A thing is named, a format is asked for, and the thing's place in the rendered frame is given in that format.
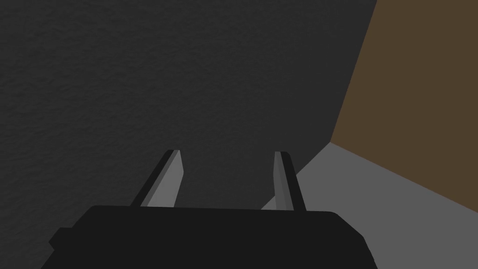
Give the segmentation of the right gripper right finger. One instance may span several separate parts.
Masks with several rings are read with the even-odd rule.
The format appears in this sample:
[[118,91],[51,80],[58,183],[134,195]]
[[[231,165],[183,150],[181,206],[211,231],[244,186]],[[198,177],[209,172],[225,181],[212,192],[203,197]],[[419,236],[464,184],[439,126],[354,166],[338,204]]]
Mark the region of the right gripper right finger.
[[274,153],[274,198],[276,210],[307,210],[292,158],[285,151],[276,151]]

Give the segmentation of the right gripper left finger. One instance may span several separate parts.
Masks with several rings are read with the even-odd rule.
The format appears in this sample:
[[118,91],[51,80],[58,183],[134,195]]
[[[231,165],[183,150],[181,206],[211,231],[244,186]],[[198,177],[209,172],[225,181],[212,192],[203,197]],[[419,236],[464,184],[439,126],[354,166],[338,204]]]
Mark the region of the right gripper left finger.
[[135,196],[131,206],[174,207],[183,175],[180,150],[167,150]]

